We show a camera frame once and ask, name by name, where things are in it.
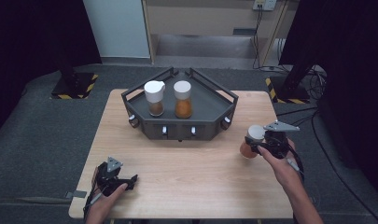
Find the gray carpet floor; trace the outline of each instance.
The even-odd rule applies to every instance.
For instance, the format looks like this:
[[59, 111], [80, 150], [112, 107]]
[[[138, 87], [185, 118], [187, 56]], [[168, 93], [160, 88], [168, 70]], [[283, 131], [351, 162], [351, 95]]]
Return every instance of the gray carpet floor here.
[[[87, 65], [79, 72], [99, 75], [88, 99], [55, 100], [50, 93], [60, 78], [58, 72], [29, 82], [22, 98], [0, 130], [0, 198], [50, 197], [62, 199], [75, 190], [93, 137], [113, 89], [127, 89], [164, 68], [115, 65]], [[199, 69], [232, 91], [268, 91], [265, 78], [283, 76], [257, 70]], [[303, 82], [309, 88], [310, 78]], [[282, 114], [316, 106], [273, 104]], [[315, 110], [279, 116], [285, 123], [310, 118]], [[343, 166], [322, 119], [300, 124], [301, 131], [289, 133], [305, 168], [305, 187], [325, 223], [378, 223], [378, 194], [358, 169]], [[368, 209], [348, 190], [366, 204]], [[68, 216], [69, 203], [0, 203], [0, 223], [82, 223]], [[183, 220], [150, 220], [151, 223], [179, 223]], [[257, 220], [202, 220], [202, 223], [258, 223]], [[293, 223], [292, 219], [268, 219], [261, 223]]]

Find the cable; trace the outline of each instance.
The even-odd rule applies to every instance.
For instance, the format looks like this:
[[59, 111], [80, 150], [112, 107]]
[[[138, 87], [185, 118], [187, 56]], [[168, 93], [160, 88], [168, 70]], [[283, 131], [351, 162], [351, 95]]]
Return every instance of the cable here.
[[308, 89], [308, 93], [311, 95], [311, 97], [315, 100], [319, 100], [320, 97], [323, 95], [323, 92], [326, 88], [326, 80], [324, 76], [321, 76], [318, 71], [315, 70], [315, 65], [311, 69], [310, 75], [310, 89]]
[[99, 189], [99, 187], [97, 189], [95, 188], [95, 184], [96, 184], [96, 177], [92, 181], [92, 187], [91, 187], [90, 195], [87, 198], [86, 205], [83, 207], [83, 212], [84, 212], [84, 218], [83, 218], [83, 220], [84, 220], [84, 223], [87, 222], [88, 214], [89, 214], [91, 206], [92, 206], [91, 200], [92, 200], [93, 194], [95, 193], [96, 190]]
[[0, 198], [0, 203], [46, 203], [62, 204], [71, 203], [71, 199], [50, 198], [50, 197], [20, 197], [20, 198]]
[[378, 221], [378, 216], [375, 215], [375, 213], [354, 193], [354, 191], [348, 186], [348, 184], [343, 180], [343, 178], [340, 176], [340, 174], [338, 173], [336, 167], [334, 166], [334, 164], [332, 163], [330, 157], [329, 157], [329, 154], [327, 153], [327, 151], [325, 150], [325, 148], [323, 147], [322, 143], [320, 142], [320, 139], [319, 137], [317, 136], [317, 133], [316, 133], [316, 129], [315, 129], [315, 125], [314, 125], [314, 118], [315, 118], [315, 115], [317, 113], [315, 112], [311, 118], [311, 124], [312, 124], [312, 128], [313, 128], [313, 132], [314, 132], [314, 135], [315, 135], [315, 138], [316, 138], [316, 141], [317, 143], [320, 145], [320, 147], [322, 148], [322, 151], [323, 153], [325, 154], [333, 172], [336, 174], [336, 176], [340, 179], [340, 181], [343, 183], [343, 185], [349, 190], [349, 192], [351, 192], [351, 194], [361, 203], [361, 205], [367, 210], [369, 211], [372, 216]]
[[25, 88], [23, 88], [23, 91], [21, 93], [21, 97], [26, 95], [26, 93], [28, 93], [28, 88], [25, 87]]
[[258, 64], [259, 64], [258, 69], [260, 69], [258, 32], [259, 32], [259, 26], [260, 26], [260, 22], [261, 22], [261, 18], [262, 18], [262, 12], [263, 12], [262, 5], [259, 5], [258, 22], [256, 24], [256, 33], [253, 36], [253, 44], [255, 45], [256, 55], [255, 55], [255, 61], [253, 62], [253, 65], [252, 65], [252, 67], [255, 68], [256, 61], [258, 61]]
[[[278, 39], [278, 45], [277, 45], [277, 48], [276, 48], [276, 56], [277, 56], [277, 59], [278, 59], [278, 62], [280, 64], [280, 61], [281, 61], [281, 56], [282, 56], [282, 52], [283, 52], [283, 46], [285, 45], [282, 45], [282, 42], [283, 42], [283, 39], [282, 38], [279, 38]], [[281, 64], [282, 68], [287, 72], [289, 73], [290, 71], [285, 68], [282, 64]]]
[[310, 115], [310, 116], [308, 116], [308, 117], [305, 117], [305, 118], [303, 118], [303, 119], [298, 119], [298, 120], [292, 122], [291, 125], [294, 125], [294, 126], [300, 126], [300, 125], [302, 125], [305, 121], [311, 119], [311, 117], [312, 117], [312, 115]]
[[299, 154], [296, 152], [296, 150], [294, 150], [294, 148], [290, 145], [290, 144], [287, 144], [288, 147], [289, 147], [289, 151], [293, 154], [294, 156], [294, 159], [296, 160], [296, 163], [298, 165], [298, 168], [299, 168], [299, 174], [300, 174], [300, 177], [301, 177], [301, 182], [304, 183], [304, 166], [302, 165], [302, 161], [300, 159], [300, 156]]
[[306, 110], [312, 110], [312, 109], [317, 109], [317, 107], [315, 106], [315, 107], [309, 107], [309, 108], [300, 109], [300, 110], [289, 111], [289, 112], [286, 112], [286, 113], [277, 114], [276, 116], [283, 116], [283, 115], [298, 113], [298, 112], [302, 112], [302, 111], [306, 111]]
[[283, 75], [287, 74], [287, 71], [285, 71], [283, 68], [280, 68], [278, 66], [260, 66], [260, 67], [253, 68], [253, 69], [260, 70], [261, 72], [274, 72], [274, 73], [279, 73], [279, 74], [283, 74]]

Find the black curtain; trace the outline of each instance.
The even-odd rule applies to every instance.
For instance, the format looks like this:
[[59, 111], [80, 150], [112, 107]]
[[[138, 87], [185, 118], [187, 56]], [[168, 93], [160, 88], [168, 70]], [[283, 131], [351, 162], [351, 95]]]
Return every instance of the black curtain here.
[[101, 62], [82, 0], [0, 0], [0, 127], [28, 81], [60, 70], [42, 24], [68, 66]]
[[280, 63], [301, 54], [327, 72], [318, 105], [337, 150], [378, 190], [378, 0], [301, 1]]

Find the wooden table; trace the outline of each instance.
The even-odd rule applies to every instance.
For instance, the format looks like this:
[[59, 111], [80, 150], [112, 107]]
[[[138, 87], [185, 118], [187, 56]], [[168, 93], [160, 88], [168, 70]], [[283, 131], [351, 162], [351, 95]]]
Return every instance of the wooden table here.
[[[178, 142], [149, 140], [132, 128], [124, 91], [110, 93], [77, 185], [90, 192], [93, 171], [108, 156], [123, 163], [120, 178], [138, 174], [134, 190], [123, 194], [110, 218], [292, 218], [270, 164], [239, 152], [250, 125], [276, 120], [268, 93], [234, 91], [239, 100], [227, 131], [211, 141]], [[69, 215], [83, 218], [85, 202], [74, 198]]]

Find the white wall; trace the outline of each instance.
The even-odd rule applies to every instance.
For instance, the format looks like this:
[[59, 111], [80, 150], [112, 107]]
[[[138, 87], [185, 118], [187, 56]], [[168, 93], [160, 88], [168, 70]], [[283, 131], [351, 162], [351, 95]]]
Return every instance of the white wall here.
[[141, 0], [84, 0], [101, 57], [150, 58]]

